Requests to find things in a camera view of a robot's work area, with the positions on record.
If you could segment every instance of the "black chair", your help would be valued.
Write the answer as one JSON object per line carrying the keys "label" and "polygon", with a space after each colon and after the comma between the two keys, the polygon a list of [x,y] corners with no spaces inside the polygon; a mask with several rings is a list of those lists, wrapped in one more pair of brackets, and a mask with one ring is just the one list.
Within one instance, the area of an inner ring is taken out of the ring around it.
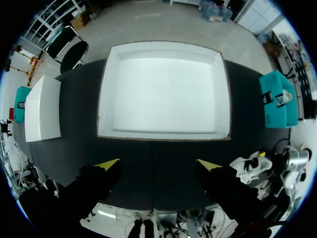
{"label": "black chair", "polygon": [[[61,62],[58,61],[56,58],[76,36],[81,40],[81,42],[72,46],[69,51],[67,51]],[[46,48],[46,52],[49,56],[51,56],[56,62],[60,63],[60,73],[74,69],[77,65],[81,64],[87,51],[87,42],[81,39],[71,25],[66,25]]]}

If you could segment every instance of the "water bottle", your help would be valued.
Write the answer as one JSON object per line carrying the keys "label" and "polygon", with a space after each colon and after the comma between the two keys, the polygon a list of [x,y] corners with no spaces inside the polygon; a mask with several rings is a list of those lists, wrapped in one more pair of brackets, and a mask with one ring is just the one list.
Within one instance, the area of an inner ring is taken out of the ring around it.
{"label": "water bottle", "polygon": [[233,12],[231,11],[231,7],[228,7],[227,14],[223,17],[223,21],[228,21],[230,17],[232,17]]}
{"label": "water bottle", "polygon": [[204,19],[206,19],[207,21],[216,21],[218,16],[219,16],[219,8],[217,7],[216,4],[213,3],[207,8],[206,13],[204,15]]}
{"label": "water bottle", "polygon": [[200,7],[201,7],[201,12],[202,12],[202,17],[204,17],[204,15],[206,14],[206,11],[208,9],[208,7],[212,4],[212,1],[210,0],[202,0]]}
{"label": "water bottle", "polygon": [[216,19],[216,21],[222,21],[223,18],[224,18],[224,16],[226,16],[227,12],[228,12],[228,9],[225,8],[224,5],[221,5],[221,6],[219,7],[219,16],[218,16],[218,18]]}

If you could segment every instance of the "black pants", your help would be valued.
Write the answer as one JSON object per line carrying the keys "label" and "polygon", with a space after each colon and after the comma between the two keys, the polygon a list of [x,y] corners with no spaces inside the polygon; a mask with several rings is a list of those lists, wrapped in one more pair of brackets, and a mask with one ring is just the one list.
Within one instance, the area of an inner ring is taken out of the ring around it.
{"label": "black pants", "polygon": [[[149,219],[143,222],[145,226],[145,238],[154,238],[154,225],[153,222]],[[134,221],[134,227],[132,228],[128,238],[139,238],[141,232],[142,221]]]}

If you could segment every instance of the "black table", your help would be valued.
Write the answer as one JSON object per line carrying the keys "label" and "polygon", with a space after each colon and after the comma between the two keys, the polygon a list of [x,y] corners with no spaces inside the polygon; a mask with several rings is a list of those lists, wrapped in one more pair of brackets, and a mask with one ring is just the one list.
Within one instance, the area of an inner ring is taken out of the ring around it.
{"label": "black table", "polygon": [[227,165],[239,156],[247,158],[257,150],[270,150],[279,139],[289,136],[288,129],[265,128],[258,81],[261,74],[225,63],[231,91],[231,140],[168,142],[97,137],[97,107],[106,60],[80,65],[57,78],[61,81],[60,138],[26,143],[24,124],[17,123],[14,137],[34,164],[62,185],[70,184],[86,164],[120,158],[122,178],[107,204],[138,210],[210,205],[194,178],[196,159]]}

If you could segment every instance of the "teal box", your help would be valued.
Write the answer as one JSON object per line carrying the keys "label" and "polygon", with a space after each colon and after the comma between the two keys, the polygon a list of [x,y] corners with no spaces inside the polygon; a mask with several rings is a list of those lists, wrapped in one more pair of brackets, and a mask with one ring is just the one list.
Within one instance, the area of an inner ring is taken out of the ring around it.
{"label": "teal box", "polygon": [[[289,128],[298,124],[295,89],[279,71],[273,71],[259,78],[264,104],[265,126],[268,128]],[[285,102],[283,89],[292,94],[292,100]]]}
{"label": "teal box", "polygon": [[19,87],[16,91],[13,117],[16,123],[24,123],[25,101],[31,88]]}

